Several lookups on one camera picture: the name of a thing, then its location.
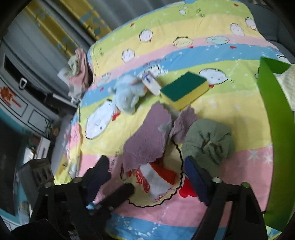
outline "red decoration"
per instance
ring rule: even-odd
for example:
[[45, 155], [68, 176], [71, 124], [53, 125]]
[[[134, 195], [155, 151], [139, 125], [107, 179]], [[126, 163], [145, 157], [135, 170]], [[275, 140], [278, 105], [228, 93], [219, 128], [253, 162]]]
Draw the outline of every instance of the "red decoration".
[[153, 170], [167, 183], [173, 185], [175, 183], [176, 172], [164, 168], [164, 154], [161, 158], [157, 158], [156, 161], [150, 163]]
[[184, 185], [179, 190], [179, 195], [182, 196], [182, 197], [187, 197], [187, 196], [196, 197], [197, 196], [197, 194], [193, 190], [193, 188], [191, 186], [191, 182], [189, 181], [188, 178], [184, 179]]
[[9, 87], [0, 87], [0, 96], [9, 107], [11, 106], [11, 101], [19, 108], [21, 107], [21, 105], [13, 99], [16, 95]]
[[150, 185], [148, 183], [148, 181], [146, 180], [146, 178], [143, 176], [142, 172], [140, 169], [137, 169], [135, 171], [135, 176], [136, 176], [136, 183], [140, 184], [143, 186], [143, 190], [148, 193], [150, 191]]
[[121, 112], [119, 113], [114, 113], [114, 115], [112, 116], [112, 121], [115, 121], [117, 116], [119, 116], [121, 114]]
[[130, 170], [130, 171], [127, 172], [127, 176], [128, 177], [131, 177], [131, 175], [132, 175], [132, 170]]

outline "white cabinet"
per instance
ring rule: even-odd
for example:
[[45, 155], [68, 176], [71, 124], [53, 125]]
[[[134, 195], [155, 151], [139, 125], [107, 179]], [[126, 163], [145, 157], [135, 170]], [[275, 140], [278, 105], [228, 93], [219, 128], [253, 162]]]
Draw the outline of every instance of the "white cabinet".
[[0, 45], [0, 108], [14, 121], [38, 135], [44, 135], [48, 123], [58, 120], [58, 116], [37, 100], [36, 96], [27, 91], [28, 87], [21, 89], [15, 72], [7, 69], [6, 61], [17, 68], [19, 74], [24, 73], [16, 56], [3, 43]]
[[3, 216], [1, 216], [1, 217], [2, 217], [3, 221], [5, 222], [5, 225], [8, 227], [9, 231], [12, 231], [13, 229], [20, 226], [19, 224], [14, 223]]

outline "green towel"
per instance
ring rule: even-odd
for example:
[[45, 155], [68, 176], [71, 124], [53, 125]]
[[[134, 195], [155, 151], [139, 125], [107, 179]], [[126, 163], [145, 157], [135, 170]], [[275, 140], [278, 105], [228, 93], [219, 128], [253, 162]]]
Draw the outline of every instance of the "green towel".
[[212, 177], [219, 176], [219, 165], [235, 151], [231, 128], [210, 119], [199, 119], [189, 128], [181, 151], [184, 158], [193, 156]]

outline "purple towel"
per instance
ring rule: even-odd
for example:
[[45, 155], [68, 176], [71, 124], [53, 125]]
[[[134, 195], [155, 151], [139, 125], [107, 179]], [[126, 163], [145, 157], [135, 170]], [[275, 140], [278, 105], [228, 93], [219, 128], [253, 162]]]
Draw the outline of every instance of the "purple towel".
[[121, 156], [124, 172], [161, 158], [171, 126], [171, 115], [164, 106], [159, 102], [152, 105], [143, 124], [124, 144]]
[[198, 117], [195, 111], [191, 106], [188, 106], [185, 110], [181, 111], [178, 118], [175, 120], [169, 138], [176, 143], [184, 142], [189, 127], [197, 120]]

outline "pink stripe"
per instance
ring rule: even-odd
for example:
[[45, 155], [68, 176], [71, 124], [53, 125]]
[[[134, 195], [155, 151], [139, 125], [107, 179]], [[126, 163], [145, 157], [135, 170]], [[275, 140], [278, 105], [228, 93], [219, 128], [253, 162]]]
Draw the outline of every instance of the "pink stripe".
[[67, 143], [67, 149], [70, 150], [75, 147], [81, 140], [79, 123], [71, 126], [70, 138]]
[[[237, 185], [244, 181], [250, 183], [262, 210], [266, 208], [271, 187], [272, 152], [272, 146], [240, 151], [227, 159], [220, 167], [221, 178], [224, 182]], [[95, 159], [93, 161], [86, 160], [82, 162], [81, 169], [88, 169], [94, 165]], [[115, 178], [111, 179], [99, 191], [97, 201], [102, 199], [104, 194], [108, 195], [114, 191], [118, 186], [119, 183], [116, 183]], [[197, 197], [182, 198], [177, 192], [171, 200], [166, 200], [162, 205], [154, 207], [140, 208], [125, 202], [116, 210], [116, 213], [170, 226], [195, 227], [200, 224], [205, 211], [206, 206], [199, 202]], [[230, 204], [227, 204], [220, 224], [221, 227], [227, 225], [229, 214]]]
[[[239, 43], [239, 44], [247, 44], [247, 45], [256, 45], [256, 46], [260, 46], [260, 47], [271, 46], [271, 47], [277, 49], [276, 46], [274, 46], [270, 42], [266, 41], [264, 38], [257, 38], [257, 37], [251, 37], [251, 36], [237, 36], [237, 35], [223, 35], [223, 36], [227, 37], [230, 40], [229, 43], [227, 43], [229, 46], [231, 43]], [[194, 39], [193, 44], [189, 47], [215, 45], [213, 43], [207, 43], [206, 38], [207, 37]], [[157, 49], [157, 50], [150, 52], [146, 55], [135, 57], [134, 59], [125, 63], [124, 65], [121, 65], [118, 68], [115, 68], [112, 71], [110, 71], [111, 76], [110, 76], [108, 82], [120, 77], [123, 73], [126, 73], [132, 69], [136, 69], [140, 66], [143, 66], [144, 64], [146, 64], [150, 61], [153, 61], [156, 59], [161, 59], [164, 56], [166, 56], [167, 54], [169, 54], [173, 51], [176, 51], [176, 50], [180, 50], [180, 49], [181, 48], [177, 48], [177, 47], [173, 46], [172, 44], [169, 44], [165, 47]], [[95, 82], [99, 82], [100, 78], [101, 78], [101, 76], [95, 77]], [[95, 88], [96, 88], [96, 84], [93, 84], [89, 89], [95, 89]]]
[[85, 154], [80, 158], [80, 170], [79, 170], [79, 177], [82, 177], [89, 168], [95, 166], [99, 159], [99, 156]]

